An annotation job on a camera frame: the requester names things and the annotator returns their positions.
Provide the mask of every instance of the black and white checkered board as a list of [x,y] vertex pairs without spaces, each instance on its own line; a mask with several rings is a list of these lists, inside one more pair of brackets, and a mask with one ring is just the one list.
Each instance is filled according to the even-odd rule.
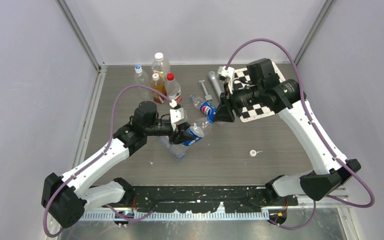
[[[278,67],[273,64],[274,70],[279,74],[280,81],[283,82],[285,80],[282,73],[280,73]],[[252,86],[252,82],[250,79],[250,75],[248,74],[247,68],[236,69],[234,71],[234,81],[233,81],[233,89],[242,90],[247,86]],[[275,115],[275,113],[270,110],[267,106],[262,104],[255,104],[252,106],[246,106],[242,108],[242,116],[240,116],[240,120],[243,123],[247,123],[253,120],[262,119],[268,116]]]

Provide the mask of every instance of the robotic arm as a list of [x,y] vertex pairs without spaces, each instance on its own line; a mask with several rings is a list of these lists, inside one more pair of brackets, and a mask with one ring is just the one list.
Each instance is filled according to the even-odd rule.
[[[224,92],[220,95],[220,105],[215,111],[213,120],[234,122],[233,112],[240,117],[243,107],[264,104],[275,114],[279,114],[290,127],[307,153],[312,170],[292,176],[281,175],[267,183],[266,188],[273,190],[277,195],[275,198],[308,195],[315,201],[321,200],[351,177],[336,158],[346,160],[346,165],[354,172],[360,170],[361,166],[357,159],[347,159],[333,144],[314,116],[309,101],[305,99],[305,105],[312,116],[312,122],[309,122],[300,102],[300,86],[295,80],[285,80],[279,75],[276,65],[270,59],[263,58],[251,62],[246,67],[252,86],[242,90],[233,88],[235,70],[232,67],[219,69],[219,79],[224,81]],[[321,135],[332,146],[336,157],[332,158],[312,124],[318,126]]]
[[[75,224],[83,213],[109,203],[128,205],[134,197],[133,187],[123,178],[116,178],[106,185],[92,187],[104,173],[116,164],[133,155],[147,143],[148,136],[168,136],[172,144],[180,144],[195,139],[186,132],[190,125],[186,122],[185,111],[180,105],[170,109],[170,120],[158,119],[157,105],[143,101],[130,117],[130,121],[114,134],[108,151],[80,175],[71,180],[52,202],[49,213],[63,228]],[[46,177],[41,204],[45,207],[56,189],[78,169],[83,168],[104,152],[108,142],[94,155],[74,169],[57,176],[51,173]]]

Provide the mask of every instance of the gray wall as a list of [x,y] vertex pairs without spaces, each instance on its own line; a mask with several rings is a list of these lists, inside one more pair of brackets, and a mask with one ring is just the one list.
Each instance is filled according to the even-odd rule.
[[44,239],[44,179],[73,160],[95,75],[55,1],[0,1],[0,240]]
[[[355,210],[362,239],[384,239],[384,1],[337,1],[299,68],[321,124],[376,196]],[[346,186],[351,201],[369,201],[357,181]]]
[[[324,0],[67,0],[95,55],[107,65],[151,64],[163,52],[175,64],[226,64],[242,43],[270,38],[295,56]],[[234,63],[285,55],[256,43]]]

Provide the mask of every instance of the empty bottle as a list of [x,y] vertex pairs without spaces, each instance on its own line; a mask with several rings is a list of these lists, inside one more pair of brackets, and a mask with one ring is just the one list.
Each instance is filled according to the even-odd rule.
[[155,53],[155,60],[153,61],[151,68],[152,73],[158,74],[161,79],[164,80],[165,83],[167,74],[170,73],[170,62],[167,58],[164,58],[164,55],[161,52]]
[[168,151],[175,159],[182,161],[186,157],[186,150],[211,132],[212,123],[213,121],[208,116],[193,122],[186,132],[194,136],[194,140],[188,140],[180,144],[170,144],[168,136],[159,136],[158,140],[168,148]]
[[167,97],[171,100],[180,103],[182,100],[182,91],[180,89],[180,84],[175,79],[173,73],[167,74],[167,84],[165,85],[165,90],[167,91]]
[[[137,84],[144,85],[147,87],[150,87],[150,79],[148,78],[148,74],[142,70],[142,67],[140,65],[137,65],[134,67],[134,71],[136,72],[134,74],[134,81]],[[149,89],[143,88],[143,87],[138,87],[139,89],[139,95],[144,99],[144,100],[152,100],[153,98],[153,92]]]
[[[157,90],[158,92],[164,94],[167,96],[167,92],[166,92],[166,87],[164,85],[164,81],[162,78],[160,78],[160,75],[154,73],[152,74],[152,85],[151,87],[155,90]],[[153,100],[154,102],[158,103],[158,104],[163,104],[166,100],[164,98],[162,98],[159,94],[157,94],[156,92],[153,92]]]
[[204,98],[200,96],[191,95],[190,100],[192,100],[193,106],[207,115],[209,119],[212,121],[214,118],[214,114],[216,113],[216,108],[209,104]]

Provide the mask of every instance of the gray wood surface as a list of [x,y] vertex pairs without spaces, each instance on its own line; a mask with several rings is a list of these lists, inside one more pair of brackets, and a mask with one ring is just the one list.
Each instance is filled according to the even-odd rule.
[[[182,89],[181,105],[190,121],[204,117],[190,101],[191,94],[204,96],[199,80],[206,80],[205,85],[213,97],[212,104],[218,106],[219,101],[207,80],[208,72],[216,71],[218,67],[171,66]],[[290,64],[278,64],[278,67],[286,79],[296,79]],[[149,66],[144,70],[150,75]],[[108,68],[86,158],[107,142],[113,102],[124,87],[134,83],[134,72],[133,66]],[[130,89],[121,97],[116,109],[115,130],[128,122],[141,101],[137,89]],[[167,102],[158,104],[160,116],[168,113],[169,107]],[[251,157],[250,150],[261,152]],[[303,147],[289,127],[275,115],[248,123],[237,118],[234,123],[214,124],[208,136],[188,149],[183,162],[175,161],[156,137],[148,137],[144,147],[109,170],[96,184],[122,177],[132,185],[257,185],[282,174],[292,175],[309,169],[310,160]]]

